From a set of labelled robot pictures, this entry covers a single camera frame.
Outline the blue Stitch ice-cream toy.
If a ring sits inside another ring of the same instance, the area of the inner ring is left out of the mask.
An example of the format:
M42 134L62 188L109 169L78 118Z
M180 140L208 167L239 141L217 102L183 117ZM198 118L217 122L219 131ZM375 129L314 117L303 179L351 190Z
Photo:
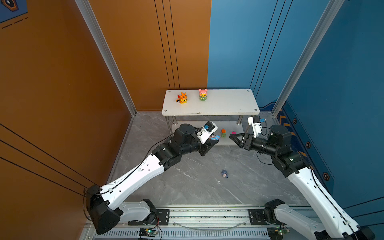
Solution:
M220 138L221 138L221 136L219 136L219 135L211 136L211 137L210 137L211 140L215 140L215 141L219 141Z

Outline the green orange toy truck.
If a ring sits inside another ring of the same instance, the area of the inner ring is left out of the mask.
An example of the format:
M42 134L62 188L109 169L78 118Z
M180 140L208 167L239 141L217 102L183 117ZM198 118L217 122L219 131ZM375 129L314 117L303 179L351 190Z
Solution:
M225 129L221 129L221 137L222 138L225 138L226 137L226 130Z

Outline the small blue figure toy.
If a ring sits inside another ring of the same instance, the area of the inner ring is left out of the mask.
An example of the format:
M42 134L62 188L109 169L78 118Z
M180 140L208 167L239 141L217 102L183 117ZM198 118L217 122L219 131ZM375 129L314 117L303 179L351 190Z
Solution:
M221 172L221 175L224 177L224 178L228 178L229 177L229 174L226 170L222 170Z

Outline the orange yellow duck toy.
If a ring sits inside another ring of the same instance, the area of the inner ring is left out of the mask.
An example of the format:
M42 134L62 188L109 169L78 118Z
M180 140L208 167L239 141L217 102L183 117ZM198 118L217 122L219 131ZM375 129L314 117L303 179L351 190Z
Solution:
M185 104L185 103L187 103L187 101L188 101L187 93L181 92L181 94L178 95L178 99L176 102L180 103L180 104Z

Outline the pink yellow bear toy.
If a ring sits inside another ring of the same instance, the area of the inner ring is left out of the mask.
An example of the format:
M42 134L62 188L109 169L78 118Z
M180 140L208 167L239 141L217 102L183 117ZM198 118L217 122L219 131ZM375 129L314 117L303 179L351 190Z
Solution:
M200 101L206 101L208 95L208 89L199 89L199 98Z

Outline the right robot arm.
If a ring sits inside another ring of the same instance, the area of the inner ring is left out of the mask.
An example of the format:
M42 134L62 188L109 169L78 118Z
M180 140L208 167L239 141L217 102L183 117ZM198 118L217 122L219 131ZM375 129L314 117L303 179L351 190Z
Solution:
M291 209L279 199L265 204L266 223L286 224L308 240L373 240L368 226L360 226L328 193L303 155L291 147L292 133L282 125L270 127L267 139L242 133L230 135L240 148L268 155L272 164L301 192L320 222Z

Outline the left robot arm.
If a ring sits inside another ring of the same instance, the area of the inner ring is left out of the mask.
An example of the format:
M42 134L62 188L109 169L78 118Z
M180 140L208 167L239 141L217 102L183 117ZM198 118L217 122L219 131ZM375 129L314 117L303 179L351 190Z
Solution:
M154 144L140 164L120 178L86 190L86 209L97 234L102 235L120 223L139 222L156 225L158 211L149 199L127 203L125 200L145 183L178 164L182 156L199 152L201 156L219 142L218 126L206 122L196 128L180 125L174 133Z

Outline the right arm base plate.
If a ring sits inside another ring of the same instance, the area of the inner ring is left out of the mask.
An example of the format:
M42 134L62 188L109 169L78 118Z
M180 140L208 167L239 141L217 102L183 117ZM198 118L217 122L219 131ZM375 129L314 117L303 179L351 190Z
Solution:
M252 226L256 225L282 225L271 211L265 209L249 209L249 220Z

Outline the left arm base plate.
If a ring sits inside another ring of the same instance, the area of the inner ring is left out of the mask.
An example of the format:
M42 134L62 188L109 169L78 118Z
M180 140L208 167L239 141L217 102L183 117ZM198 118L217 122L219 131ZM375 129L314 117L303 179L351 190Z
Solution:
M157 210L155 214L150 214L143 221L129 221L129 226L167 226L170 220L170 210L169 209L160 209Z

